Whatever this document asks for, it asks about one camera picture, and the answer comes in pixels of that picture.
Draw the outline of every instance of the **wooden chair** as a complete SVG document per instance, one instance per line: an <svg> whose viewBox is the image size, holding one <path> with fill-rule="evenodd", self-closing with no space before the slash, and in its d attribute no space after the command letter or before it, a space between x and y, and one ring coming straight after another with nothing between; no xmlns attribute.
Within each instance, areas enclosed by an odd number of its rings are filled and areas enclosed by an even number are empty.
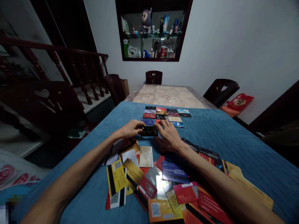
<svg viewBox="0 0 299 224"><path fill-rule="evenodd" d="M51 136L66 137L80 121L89 121L73 89L65 82L37 81L0 90L0 100Z"/></svg>
<svg viewBox="0 0 299 224"><path fill-rule="evenodd" d="M146 84L162 84L162 74L163 72L159 71L148 71L145 73Z"/></svg>
<svg viewBox="0 0 299 224"><path fill-rule="evenodd" d="M220 108L238 89L237 82L230 79L216 79L203 95L215 107Z"/></svg>
<svg viewBox="0 0 299 224"><path fill-rule="evenodd" d="M105 76L105 80L108 84L108 89L112 96L115 106L117 106L126 97L121 85L121 80L117 74L109 74Z"/></svg>

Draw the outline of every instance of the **person's right hand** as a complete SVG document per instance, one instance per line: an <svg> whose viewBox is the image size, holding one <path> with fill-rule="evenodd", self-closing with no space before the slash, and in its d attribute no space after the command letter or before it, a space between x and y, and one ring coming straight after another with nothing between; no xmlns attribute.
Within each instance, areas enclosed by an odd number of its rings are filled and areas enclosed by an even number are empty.
<svg viewBox="0 0 299 224"><path fill-rule="evenodd" d="M188 145L186 145L178 135L178 131L168 120L161 120L158 124L154 124L158 128L162 139L157 136L158 143L166 150L181 154Z"/></svg>

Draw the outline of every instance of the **handrail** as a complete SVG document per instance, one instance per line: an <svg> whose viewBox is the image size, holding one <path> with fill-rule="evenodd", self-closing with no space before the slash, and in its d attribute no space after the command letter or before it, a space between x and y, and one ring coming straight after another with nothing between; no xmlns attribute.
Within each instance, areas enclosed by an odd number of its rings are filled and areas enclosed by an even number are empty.
<svg viewBox="0 0 299 224"><path fill-rule="evenodd" d="M49 45L49 44L41 44L41 43L36 43L36 42L31 42L31 41L26 41L26 40L8 38L8 37L4 37L4 38L1 37L0 44L13 45L13 46L18 46L18 47L36 48L36 49L43 49L43 50L63 51L63 52L69 52L69 53L92 54L92 55L97 55L97 56L101 56L101 57L108 57L107 54L77 50L77 49L73 49L73 48L53 46L53 45Z"/></svg>

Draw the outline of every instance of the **blue card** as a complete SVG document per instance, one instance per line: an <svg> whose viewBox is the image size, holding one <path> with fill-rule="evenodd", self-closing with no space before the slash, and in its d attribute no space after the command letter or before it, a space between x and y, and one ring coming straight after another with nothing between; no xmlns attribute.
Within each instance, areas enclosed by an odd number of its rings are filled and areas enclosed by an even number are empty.
<svg viewBox="0 0 299 224"><path fill-rule="evenodd" d="M176 181L180 183L190 183L188 175L175 163L162 162L162 177L164 180Z"/></svg>
<svg viewBox="0 0 299 224"><path fill-rule="evenodd" d="M170 121L176 128L185 128L182 122Z"/></svg>
<svg viewBox="0 0 299 224"><path fill-rule="evenodd" d="M143 123L145 125L154 125L154 123L155 123L154 119L144 119L144 118L142 118L141 121L143 121Z"/></svg>

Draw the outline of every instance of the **person's left hand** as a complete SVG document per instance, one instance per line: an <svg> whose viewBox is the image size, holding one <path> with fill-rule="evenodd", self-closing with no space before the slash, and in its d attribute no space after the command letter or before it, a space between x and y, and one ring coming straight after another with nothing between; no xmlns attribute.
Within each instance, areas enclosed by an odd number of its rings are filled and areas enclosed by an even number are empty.
<svg viewBox="0 0 299 224"><path fill-rule="evenodd" d="M115 133L119 138L130 138L142 132L140 126L145 126L142 121L130 120L125 126L118 129Z"/></svg>

